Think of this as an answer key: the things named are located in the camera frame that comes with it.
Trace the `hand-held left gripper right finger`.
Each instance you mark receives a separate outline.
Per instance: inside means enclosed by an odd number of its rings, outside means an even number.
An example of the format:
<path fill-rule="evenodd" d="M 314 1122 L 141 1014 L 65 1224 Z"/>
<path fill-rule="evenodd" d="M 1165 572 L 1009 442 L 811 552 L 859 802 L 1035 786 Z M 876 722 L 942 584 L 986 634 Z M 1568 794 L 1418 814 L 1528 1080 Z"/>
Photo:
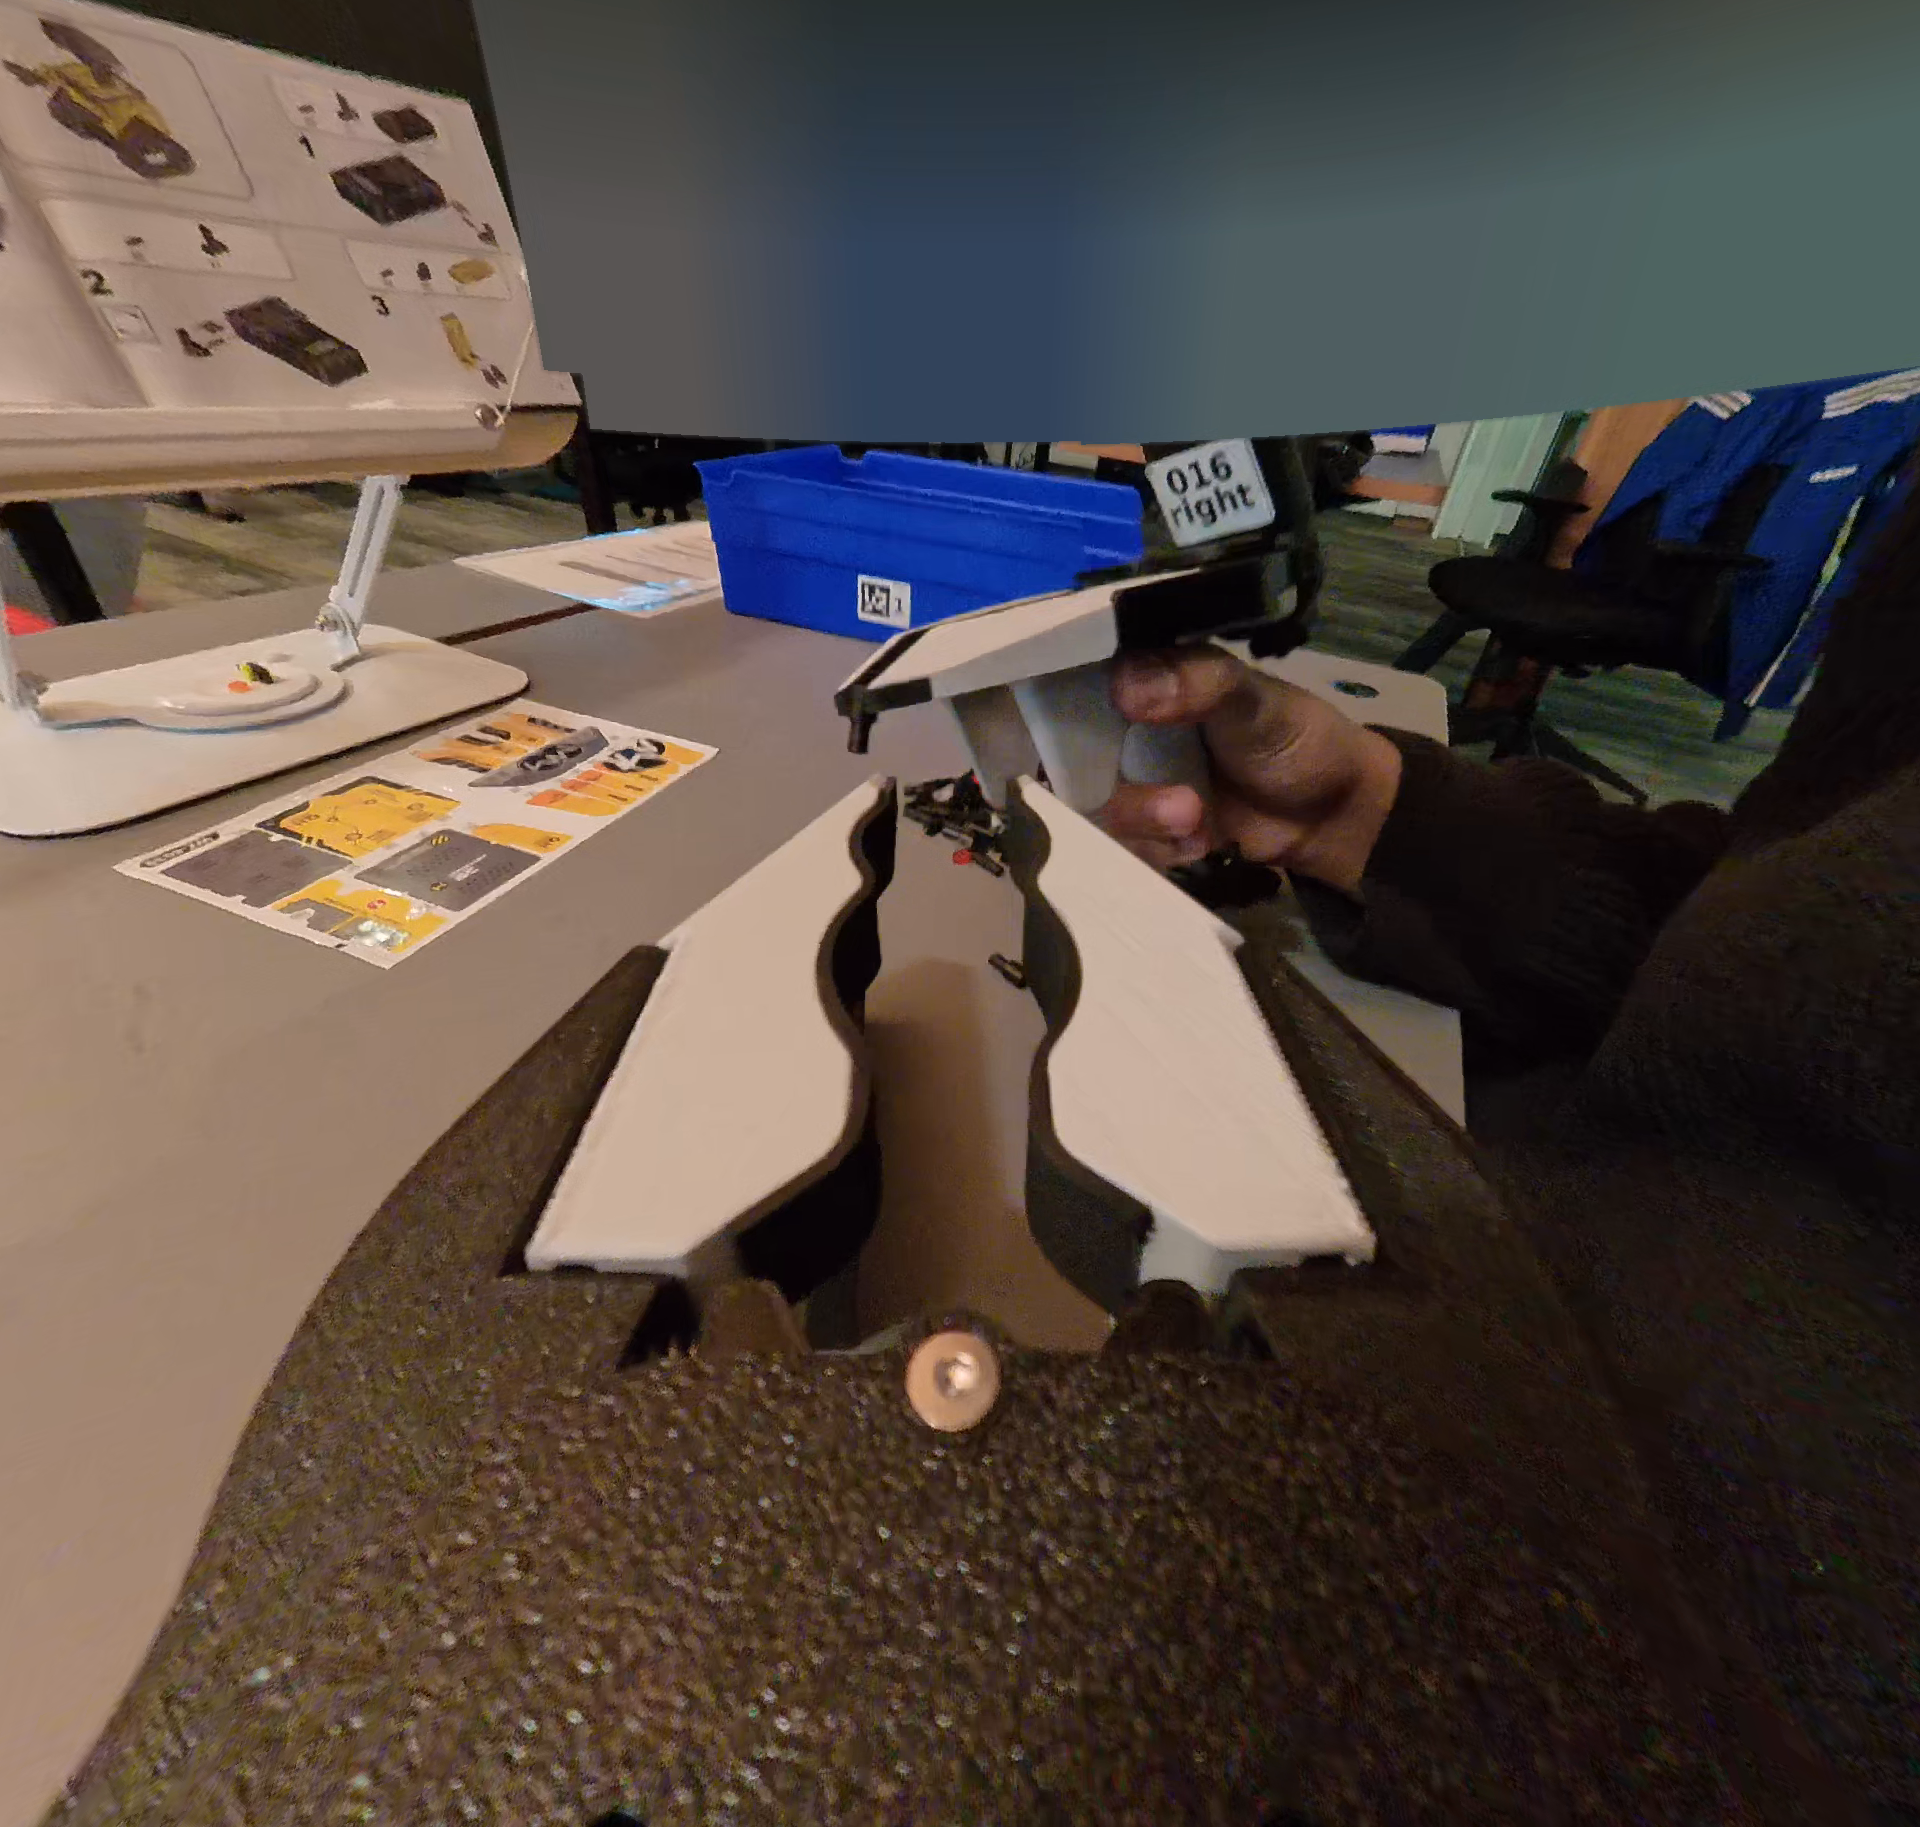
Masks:
<path fill-rule="evenodd" d="M 1035 778 L 1010 786 L 1020 972 L 1043 1016 L 1024 1214 L 1100 1310 L 1159 1282 L 1376 1260 L 1376 1232 L 1242 974 L 1242 936 Z"/>

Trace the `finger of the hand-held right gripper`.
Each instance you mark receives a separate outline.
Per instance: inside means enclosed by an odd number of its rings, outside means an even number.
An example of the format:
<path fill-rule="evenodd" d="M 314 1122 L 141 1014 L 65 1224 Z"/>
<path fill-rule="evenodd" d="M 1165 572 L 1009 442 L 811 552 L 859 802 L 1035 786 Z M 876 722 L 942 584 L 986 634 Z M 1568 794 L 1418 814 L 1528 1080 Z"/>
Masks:
<path fill-rule="evenodd" d="M 899 646 L 894 636 L 843 684 L 834 708 L 844 720 L 854 710 L 878 720 L 942 706 L 985 796 L 1007 796 L 1020 780 L 1055 796 L 1110 796 L 1125 754 L 1113 700 L 1118 644 Z"/>
<path fill-rule="evenodd" d="M 1117 646 L 1114 600 L 1126 582 L 1010 602 L 913 630 L 899 646 Z"/>

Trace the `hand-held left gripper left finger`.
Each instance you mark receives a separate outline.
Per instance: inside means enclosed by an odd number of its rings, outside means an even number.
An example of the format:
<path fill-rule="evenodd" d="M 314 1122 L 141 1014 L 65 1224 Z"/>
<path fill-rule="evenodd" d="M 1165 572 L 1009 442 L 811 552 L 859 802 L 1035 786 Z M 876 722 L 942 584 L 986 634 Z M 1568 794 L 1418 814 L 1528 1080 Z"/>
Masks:
<path fill-rule="evenodd" d="M 664 938 L 529 1270 L 787 1296 L 852 1270 L 881 1204 L 865 1002 L 899 802 L 854 786 Z"/>

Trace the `pile of black plastic pins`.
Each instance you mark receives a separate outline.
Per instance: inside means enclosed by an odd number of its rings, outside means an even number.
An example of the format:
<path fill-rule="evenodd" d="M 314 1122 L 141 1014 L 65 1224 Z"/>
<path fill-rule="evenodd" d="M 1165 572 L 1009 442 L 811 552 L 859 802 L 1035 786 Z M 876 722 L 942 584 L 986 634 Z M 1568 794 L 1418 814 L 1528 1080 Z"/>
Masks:
<path fill-rule="evenodd" d="M 954 866 L 1007 876 L 1005 814 L 992 806 L 974 774 L 903 788 L 900 818 L 938 842 Z"/>

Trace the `person's right hand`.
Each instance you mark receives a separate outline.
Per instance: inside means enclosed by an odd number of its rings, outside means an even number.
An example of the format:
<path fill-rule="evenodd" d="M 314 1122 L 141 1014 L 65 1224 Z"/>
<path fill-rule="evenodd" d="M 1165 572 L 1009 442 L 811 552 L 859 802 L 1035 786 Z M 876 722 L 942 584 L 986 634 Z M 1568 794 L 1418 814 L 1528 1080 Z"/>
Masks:
<path fill-rule="evenodd" d="M 1169 872 L 1225 848 L 1358 896 L 1403 784 L 1404 758 L 1302 688 L 1214 648 L 1117 662 L 1113 700 L 1138 730 L 1203 738 L 1209 784 L 1118 784 L 1097 824 Z"/>

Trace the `blue plastic bin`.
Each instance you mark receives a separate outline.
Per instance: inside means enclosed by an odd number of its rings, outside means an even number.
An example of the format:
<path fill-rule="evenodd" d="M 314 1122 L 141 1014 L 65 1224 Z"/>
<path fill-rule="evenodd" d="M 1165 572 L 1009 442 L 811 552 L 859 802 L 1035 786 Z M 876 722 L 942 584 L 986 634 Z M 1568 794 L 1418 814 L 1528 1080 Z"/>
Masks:
<path fill-rule="evenodd" d="M 1137 566 L 1128 486 L 821 444 L 698 466 L 730 614 L 889 640 Z"/>

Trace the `black office chair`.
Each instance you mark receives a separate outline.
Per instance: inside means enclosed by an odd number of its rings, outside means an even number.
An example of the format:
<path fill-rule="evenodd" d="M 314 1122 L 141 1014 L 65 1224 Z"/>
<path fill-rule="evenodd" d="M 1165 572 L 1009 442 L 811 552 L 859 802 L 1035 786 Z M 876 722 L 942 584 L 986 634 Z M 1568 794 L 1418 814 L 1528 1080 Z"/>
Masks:
<path fill-rule="evenodd" d="M 1787 480 L 1782 466 L 1759 466 L 1725 496 L 1699 544 L 1661 536 L 1659 502 L 1640 498 L 1624 516 L 1594 528 L 1597 570 L 1551 564 L 1551 550 L 1589 512 L 1587 472 L 1563 462 L 1545 492 L 1501 492 L 1523 518 L 1493 552 L 1443 560 L 1428 570 L 1440 620 L 1397 660 L 1428 674 L 1474 632 L 1486 632 L 1465 692 L 1449 710 L 1449 742 L 1486 746 L 1494 760 L 1545 758 L 1647 806 L 1645 788 L 1624 780 L 1543 722 L 1541 700 L 1556 676 L 1589 680 L 1645 668 L 1710 690 L 1726 680 L 1733 612 L 1741 584 L 1765 562 L 1748 544 Z"/>

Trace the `white paper sheet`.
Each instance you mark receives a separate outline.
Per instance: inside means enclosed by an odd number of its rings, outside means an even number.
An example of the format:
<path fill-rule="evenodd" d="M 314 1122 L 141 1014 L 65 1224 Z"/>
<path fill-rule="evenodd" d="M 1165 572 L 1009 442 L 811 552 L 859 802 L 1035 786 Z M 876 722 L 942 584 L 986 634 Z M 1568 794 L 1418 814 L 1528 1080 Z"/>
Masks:
<path fill-rule="evenodd" d="M 472 554 L 456 566 L 624 616 L 659 616 L 722 596 L 717 546 L 707 522 Z"/>

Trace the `yellow sticker sheet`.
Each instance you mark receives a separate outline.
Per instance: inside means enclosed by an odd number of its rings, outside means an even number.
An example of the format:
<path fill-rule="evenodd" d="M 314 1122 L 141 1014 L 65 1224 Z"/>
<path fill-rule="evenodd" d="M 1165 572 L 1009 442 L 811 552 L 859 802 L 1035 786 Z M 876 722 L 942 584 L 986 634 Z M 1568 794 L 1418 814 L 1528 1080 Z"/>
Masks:
<path fill-rule="evenodd" d="M 717 756 L 514 698 L 117 872 L 392 968 Z"/>

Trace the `blue striped jacket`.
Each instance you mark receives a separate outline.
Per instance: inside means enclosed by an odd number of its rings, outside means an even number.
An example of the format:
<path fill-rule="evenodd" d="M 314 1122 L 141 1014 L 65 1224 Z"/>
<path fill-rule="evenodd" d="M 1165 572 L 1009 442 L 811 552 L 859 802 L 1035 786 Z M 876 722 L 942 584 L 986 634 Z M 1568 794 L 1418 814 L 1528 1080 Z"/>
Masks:
<path fill-rule="evenodd" d="M 1715 740 L 1799 704 L 1919 440 L 1919 372 L 1691 400 L 1638 454 L 1575 552 L 1592 586 L 1685 600 L 1707 580 L 1682 678 L 1721 704 Z"/>

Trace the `person's dark clothed torso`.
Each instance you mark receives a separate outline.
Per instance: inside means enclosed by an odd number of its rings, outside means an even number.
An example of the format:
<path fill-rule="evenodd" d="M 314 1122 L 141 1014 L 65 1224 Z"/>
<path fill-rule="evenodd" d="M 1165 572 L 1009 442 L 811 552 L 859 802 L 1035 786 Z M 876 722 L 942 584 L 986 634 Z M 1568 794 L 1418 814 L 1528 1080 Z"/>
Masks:
<path fill-rule="evenodd" d="M 1505 1180 L 1797 1823 L 1916 1823 L 1916 482 Z"/>

